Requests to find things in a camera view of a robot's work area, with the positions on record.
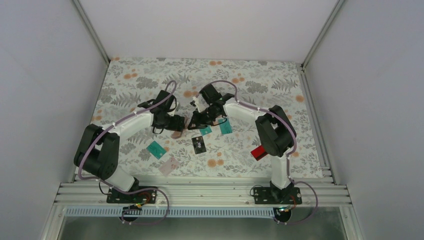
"metal extrusion bar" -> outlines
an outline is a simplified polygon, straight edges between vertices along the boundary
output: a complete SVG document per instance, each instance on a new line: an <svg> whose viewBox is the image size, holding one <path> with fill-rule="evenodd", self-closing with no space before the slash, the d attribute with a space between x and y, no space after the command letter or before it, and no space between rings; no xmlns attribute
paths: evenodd
<svg viewBox="0 0 424 240"><path fill-rule="evenodd" d="M353 206L341 206L340 214L343 221L344 230L346 231L347 240L363 240L364 238L362 236Z"/></svg>
<svg viewBox="0 0 424 240"><path fill-rule="evenodd" d="M315 50L320 45L321 41L323 40L324 36L326 35L327 31L329 30L330 26L332 25L334 19L336 18L337 14L340 12L340 9L342 8L345 2L346 0L338 0L336 4L334 5L330 15L327 18L327 21L325 21L324 26L322 27L321 31L318 34L318 37L313 42L312 47L310 48L309 52L306 55L305 60L303 61L304 68L306 68L306 66L309 64L312 56L315 53Z"/></svg>
<svg viewBox="0 0 424 240"><path fill-rule="evenodd" d="M145 176L139 178L141 185L157 186L169 197L173 207L285 207L284 205L255 205L250 196L254 185L268 186L269 179L254 178L220 178L213 177L161 177ZM331 177L297 179L309 182L318 194L321 207L348 207L351 199L346 186L334 185ZM303 204L299 207L313 207L315 196L305 185L299 184ZM156 197L156 204L147 206L165 207L166 202L162 194ZM55 205L77 206L111 206L106 203L106 196L99 191L95 180L74 183L62 183L54 201ZM113 204L113 206L127 206L128 204Z"/></svg>
<svg viewBox="0 0 424 240"><path fill-rule="evenodd" d="M106 50L102 45L102 42L99 39L99 36L97 35L96 31L94 30L89 17L87 16L86 12L84 11L83 6L80 3L80 0L72 0L73 5L75 6L77 12L79 13L79 16L81 17L81 20L84 22L85 27L87 28L88 32L91 35L91 38L93 39L95 45L97 46L98 51L100 52L104 62L106 65L109 65L109 58L106 54Z"/></svg>
<svg viewBox="0 0 424 240"><path fill-rule="evenodd" d="M66 206L53 205L41 234L41 240L57 240L64 221Z"/></svg>
<svg viewBox="0 0 424 240"><path fill-rule="evenodd" d="M329 157L326 141L323 137L323 131L321 129L320 121L318 119L317 109L315 107L314 99L311 94L311 89L308 84L308 79L306 78L306 73L304 72L304 68L302 68L300 64L296 64L296 66L297 66L297 72L299 73L302 90L307 101L306 108L308 110L308 113L311 116L311 120L312 120L311 127L312 127L312 132L314 134L314 137L316 137L315 144L317 145L317 151L318 151L319 157L322 158L324 161L324 164L327 167L329 167L334 184L338 184L339 179L337 178L337 174L335 174L334 172L332 160Z"/></svg>

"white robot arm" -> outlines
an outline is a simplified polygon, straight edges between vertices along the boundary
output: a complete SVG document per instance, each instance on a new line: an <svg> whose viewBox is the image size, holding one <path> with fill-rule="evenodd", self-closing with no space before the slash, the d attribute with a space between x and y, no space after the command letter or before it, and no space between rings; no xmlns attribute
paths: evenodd
<svg viewBox="0 0 424 240"><path fill-rule="evenodd" d="M293 184L287 176L287 162L284 157L285 152L293 146L293 139L288 133L288 130L268 113L252 110L240 104L232 94L227 93L222 96L212 85L204 87L200 91L200 94L209 106L206 108L200 106L198 99L193 101L192 104L197 107L197 110L193 112L188 129L206 128L208 125L212 125L218 116L233 117L255 124L264 154L271 155L272 175L270 185L271 189L273 189L272 196L276 202L282 202L282 199L285 198L285 192L291 192L293 190ZM119 125L115 126L114 123L104 126L89 125L82 136L74 158L74 164L80 167L81 160L86 154L87 149L89 149L89 146L93 143L93 140L101 132L110 128L101 138L101 141L97 143L98 147L89 153L82 169L124 192L133 192L140 189L139 181L118 166L120 142L150 126L153 126L153 132L155 132L155 129L182 132L185 127L184 117L174 115L177 105L174 96L164 104L150 111L136 114L143 108L147 109L151 107L151 102L157 103L164 96L168 95L168 92L161 90L156 100L152 99L151 101L140 104L138 106L139 108L134 111L135 116L120 122ZM285 118L284 120L290 124L281 107L274 106L269 110L281 118ZM294 134L296 134L291 124L289 126Z"/></svg>

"green card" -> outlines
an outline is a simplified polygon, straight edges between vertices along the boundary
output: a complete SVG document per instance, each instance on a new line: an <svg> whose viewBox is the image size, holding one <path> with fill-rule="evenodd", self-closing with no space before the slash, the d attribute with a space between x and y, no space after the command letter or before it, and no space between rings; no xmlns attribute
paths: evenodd
<svg viewBox="0 0 424 240"><path fill-rule="evenodd" d="M160 159L163 155L167 153L167 151L159 145L156 141L153 141L150 143L149 146L147 146L147 150L157 159Z"/></svg>
<svg viewBox="0 0 424 240"><path fill-rule="evenodd" d="M202 136L205 136L206 134L212 133L211 126L207 126L207 128L199 129L199 131L200 131Z"/></svg>
<svg viewBox="0 0 424 240"><path fill-rule="evenodd" d="M221 129L222 134L230 134L233 132L233 129L230 125L230 120L228 118L226 119L218 119L219 128Z"/></svg>

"floral table surface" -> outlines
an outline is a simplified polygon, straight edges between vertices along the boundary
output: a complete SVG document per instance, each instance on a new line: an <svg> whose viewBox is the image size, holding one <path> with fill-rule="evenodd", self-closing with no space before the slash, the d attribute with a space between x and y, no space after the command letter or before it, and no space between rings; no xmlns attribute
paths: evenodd
<svg viewBox="0 0 424 240"><path fill-rule="evenodd" d="M228 80L239 89L238 97L261 107L281 106L297 132L298 148L292 155L291 172L297 178L322 178L320 161L294 62L115 57L104 80L92 123L112 123L132 112L137 104L153 99L167 82L178 85L174 96L180 104L175 114L191 118L192 97L214 80ZM234 93L232 86L216 83L216 89ZM153 134L146 128L120 143L119 165L132 175L161 175L158 168L170 157L180 166L170 176L271 177L270 157L256 161L251 151L260 145L255 126L229 118L232 133L222 135L219 126L205 136L206 152L195 154L193 137L199 130L185 130L172 139L170 131ZM167 153L159 160L146 147L156 141Z"/></svg>

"wire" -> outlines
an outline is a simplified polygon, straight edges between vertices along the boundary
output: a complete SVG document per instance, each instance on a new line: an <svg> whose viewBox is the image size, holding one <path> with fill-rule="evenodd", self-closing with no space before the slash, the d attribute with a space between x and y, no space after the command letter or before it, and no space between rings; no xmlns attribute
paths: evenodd
<svg viewBox="0 0 424 240"><path fill-rule="evenodd" d="M152 196L148 191L141 192L138 195L139 196L142 196L142 195L146 196L146 202L145 202L145 204L148 204L150 202L150 197Z"/></svg>
<svg viewBox="0 0 424 240"><path fill-rule="evenodd" d="M215 126L218 126L218 125L224 124L226 121L228 121L228 118L226 118L226 117L223 117L223 119L225 119L223 122L220 122L220 123L218 123L218 124L211 125L211 126L212 126L212 127L215 127Z"/></svg>
<svg viewBox="0 0 424 240"><path fill-rule="evenodd" d="M156 127L153 127L153 129L151 130L152 133L161 134L164 131L164 128L162 128L162 130L160 132L155 132L155 131L156 131Z"/></svg>
<svg viewBox="0 0 424 240"><path fill-rule="evenodd" d="M101 194L108 195L107 193L104 193L102 190L102 187L100 186L101 181L98 181L98 189L100 189Z"/></svg>
<svg viewBox="0 0 424 240"><path fill-rule="evenodd" d="M161 101L159 101L158 103L148 107L148 108L144 108L141 109L139 111L137 111L136 113L131 113L130 115L124 116L123 118L119 119L118 121L116 121L115 123L111 124L109 127L107 127L104 131L102 131L95 139L94 141L91 143L90 147L87 149L87 151L85 152L84 156L82 157L81 163L79 164L78 167L78 177L81 180L89 180L89 179L97 179L96 176L89 176L89 177L83 177L82 175L82 171L83 171L83 166L86 163L86 160L89 156L89 154L91 153L91 151L94 149L94 147L96 146L97 142L99 142L99 140L107 133L109 132L112 128L118 126L120 123L122 123L123 121L130 119L136 115L142 114L144 112L147 112L151 109L156 108L157 106L161 105L162 103L164 103L166 100L168 100L175 92L175 90L177 89L177 82L175 80L171 80L170 82L168 82L168 84L166 85L166 89L168 89L168 86L173 83L173 89L171 91L171 93L169 93L168 96L166 96L164 99L162 99Z"/></svg>
<svg viewBox="0 0 424 240"><path fill-rule="evenodd" d="M255 187L261 187L261 188L263 188L263 186L262 185L254 185L254 186L252 186L252 188L250 189L250 191L249 191L249 195L250 196L252 196L252 197L254 197L255 195L253 195L252 194L252 190L255 188Z"/></svg>
<svg viewBox="0 0 424 240"><path fill-rule="evenodd" d="M293 207L291 208L291 209L293 210L293 209L295 209L295 208L296 208L296 206L297 206L298 204L296 203L296 199L295 199L295 197L294 197L294 196L290 195L290 198L293 200Z"/></svg>
<svg viewBox="0 0 424 240"><path fill-rule="evenodd" d="M141 109L141 110L139 110L139 111L137 111L136 113L131 113L130 115L127 115L127 116L124 116L123 118L121 118L121 119L119 119L118 121L116 121L115 123L113 123L113 124L111 124L109 127L107 127L104 131L102 131L95 139L94 139L94 141L91 143L91 145L90 145L90 147L87 149L87 152L85 152L85 154L84 154L84 156L82 157L82 160L81 160L81 163L79 164L79 167L78 167L78 177L79 177L79 179L81 179L81 180L89 180L89 179L97 179L97 177L95 177L95 176L89 176L89 177L83 177L83 175L82 175L82 171L83 171L83 166L84 166L84 163L86 162L86 160L87 160L87 157L89 156L89 154L91 153L91 151L93 150L93 148L96 146L96 144L97 144L97 142L99 142L99 140L107 133L107 132L109 132L112 128L114 128L114 127L116 127L116 126L118 126L120 123L122 123L123 121L125 121L125 120L127 120L127 119L130 119L130 118L132 118L132 117L134 117L134 116L137 116L137 115L139 115L139 114L142 114L142 113L144 113L144 112L147 112L147 111L149 111L149 110L151 110L151 109L154 109L154 108L156 108L157 106L159 106L159 105L161 105L162 103L164 103L166 100L168 100L173 94L174 94L174 92L175 92L175 90L177 89L177 82L175 81L175 80L171 80L171 81L169 81L168 82L168 84L166 85L166 88L165 89L168 89L168 86L171 84L171 83L173 83L173 89L172 89L172 91L169 93L169 95L168 96L166 96L164 99L162 99L161 101L159 101L158 103L156 103L156 104L154 104L154 105L152 105L152 106L150 106L150 107L148 107L148 108L145 108L145 109ZM158 224L158 223L160 223L160 222L162 222L167 216L168 216L168 214L169 214L169 211L170 211L170 200L168 199L168 196L164 193L164 191L162 191L162 190L160 190L160 189L158 189L158 188L153 188L153 187L148 187L148 188L143 188L143 189L139 189L139 190L137 190L137 191L131 191L131 192L127 192L127 191L123 191L123 190L121 190L121 189L119 189L119 188L117 188L117 187L114 187L113 185L111 185L111 184L109 184L109 183L107 183L107 182L105 182L105 181L103 181L103 180L101 180L100 179L100 181L102 182L102 183L104 183L104 184L106 184L106 185L108 185L109 187L112 187L112 188L114 188L116 191L118 191L118 192L120 192L120 193L122 193L122 194L125 194L125 195L132 195L132 194L137 194L137 193L140 193L140 192L144 192L144 191L148 191L148 190L156 190L156 191L158 191L158 192L160 192L164 197L165 197L165 199L166 199L166 212L165 212L165 215L161 218L161 219L159 219L159 220L157 220L157 221L155 221L155 222L151 222L151 223L135 223L135 224L137 224L137 225L156 225L156 224Z"/></svg>
<svg viewBox="0 0 424 240"><path fill-rule="evenodd" d="M246 107L246 108L248 108L248 109L252 109L252 110L256 110L256 111L260 111L260 112L267 113L267 114L269 114L269 115L273 116L273 117L274 117L274 118L276 118L278 121L280 121L280 122L284 125L284 127L288 130L288 132L289 132L289 133L290 133L290 135L291 135L291 139L293 140L293 149L292 149L290 152L288 152L288 153L286 154L286 162L287 162L286 171L287 171L287 177L288 177L288 179L290 180L290 182L291 182L291 183L293 183L294 185L297 185L297 184L305 184L306 186L308 186L308 187L312 190L313 194L315 195L315 207L313 208L313 210L312 210L311 214L310 214L309 216L307 216L305 219L300 220L300 221L297 221L297 222L285 222L285 223L284 223L284 225L296 225L296 224L301 224L301 223L304 223L304 222L306 222L307 220L311 219L311 218L312 218L312 216L313 216L313 215L317 212L317 210L318 210L318 195L317 195L317 192L315 192L315 189L314 189L311 185L309 185L309 183L307 183L307 182L305 182L305 181L295 181L295 180L291 177L291 175L290 175L290 159L289 159L289 156L290 156L291 154L293 154L293 153L296 151L297 147L298 147L298 142L296 141L296 136L295 136L295 133L293 132L292 128L289 126L289 124L288 124L286 121L284 121L284 120L283 120L281 117L279 117L277 114L275 114L275 113L273 113L273 112L271 112L271 111L269 111L269 110L267 110L267 109L260 108L260 107L258 107L258 106L252 105L252 104L247 104L247 103L245 103L245 102L242 102L242 101L238 100L237 93L238 93L238 91L239 91L239 90L237 89L237 86L236 86L234 83L229 82L229 81L226 81L226 80L216 80L216 81L211 81L209 84L207 84L207 85L205 85L204 87L202 87L202 89L199 91L199 93L197 93L196 97L198 97L198 96L199 96L200 92L201 92L201 91L202 91L202 90L203 90L206 86L211 85L211 84L214 84L214 83L226 83L226 84L230 84L231 86L233 86L233 87L234 87L234 99L237 101L237 103L238 103L238 104L240 104L240 105L242 105L242 106L244 106L244 107ZM278 224L280 223L280 221L278 221L275 217L274 217L273 219L274 219L274 221L276 221Z"/></svg>

